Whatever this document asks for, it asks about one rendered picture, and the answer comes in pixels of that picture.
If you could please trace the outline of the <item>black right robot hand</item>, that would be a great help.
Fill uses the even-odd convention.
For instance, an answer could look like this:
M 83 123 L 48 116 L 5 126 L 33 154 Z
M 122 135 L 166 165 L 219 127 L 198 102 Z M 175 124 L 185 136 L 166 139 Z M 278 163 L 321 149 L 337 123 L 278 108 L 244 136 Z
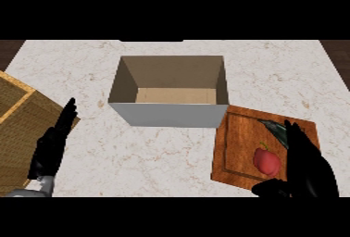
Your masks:
M 286 120 L 287 181 L 271 179 L 252 188 L 260 197 L 339 198 L 334 170 L 318 146 L 306 136 L 299 123 Z

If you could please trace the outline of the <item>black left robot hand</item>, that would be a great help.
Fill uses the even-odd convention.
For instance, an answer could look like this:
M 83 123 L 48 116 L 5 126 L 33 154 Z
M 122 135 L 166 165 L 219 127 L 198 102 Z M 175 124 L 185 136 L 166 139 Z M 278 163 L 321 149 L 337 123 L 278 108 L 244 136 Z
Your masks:
M 66 153 L 66 140 L 77 117 L 76 98 L 71 98 L 57 124 L 46 130 L 37 141 L 37 147 L 30 163 L 29 179 L 37 180 L 45 176 L 57 176 Z

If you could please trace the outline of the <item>red bell pepper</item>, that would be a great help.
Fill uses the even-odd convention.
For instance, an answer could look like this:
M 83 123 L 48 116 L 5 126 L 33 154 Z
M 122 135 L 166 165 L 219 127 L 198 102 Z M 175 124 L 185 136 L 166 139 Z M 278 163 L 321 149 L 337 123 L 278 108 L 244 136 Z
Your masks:
M 253 164 L 259 171 L 269 177 L 275 177 L 283 166 L 281 158 L 268 150 L 268 145 L 262 143 L 265 148 L 258 148 L 253 156 Z

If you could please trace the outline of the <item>brown wooden cutting board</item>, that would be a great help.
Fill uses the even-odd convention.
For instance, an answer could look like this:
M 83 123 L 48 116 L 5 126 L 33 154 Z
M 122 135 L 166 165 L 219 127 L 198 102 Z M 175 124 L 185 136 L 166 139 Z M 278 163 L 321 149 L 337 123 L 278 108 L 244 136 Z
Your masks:
M 284 123 L 287 119 L 291 123 L 297 122 L 312 143 L 321 146 L 314 121 L 240 106 L 229 106 L 221 127 L 216 130 L 212 179 L 249 190 L 258 183 L 269 180 L 269 176 L 259 171 L 253 164 L 255 151 L 265 146 L 283 162 L 275 178 L 287 181 L 287 149 L 260 119 L 274 120 L 280 123 Z

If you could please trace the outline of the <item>open cardboard box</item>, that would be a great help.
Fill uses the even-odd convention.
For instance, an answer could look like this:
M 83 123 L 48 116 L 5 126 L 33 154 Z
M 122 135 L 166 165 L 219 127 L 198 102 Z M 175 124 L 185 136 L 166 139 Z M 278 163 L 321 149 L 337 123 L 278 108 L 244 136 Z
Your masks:
M 108 104 L 139 127 L 216 128 L 229 107 L 222 56 L 123 56 Z

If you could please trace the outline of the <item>dark green vegetable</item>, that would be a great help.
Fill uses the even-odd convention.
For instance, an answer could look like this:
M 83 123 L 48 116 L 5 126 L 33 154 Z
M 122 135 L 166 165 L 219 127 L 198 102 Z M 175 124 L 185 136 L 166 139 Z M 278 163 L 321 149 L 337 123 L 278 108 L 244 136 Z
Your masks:
M 289 148 L 287 142 L 287 128 L 286 126 L 274 120 L 259 119 L 259 121 L 265 124 L 269 132 L 275 136 L 284 148 Z

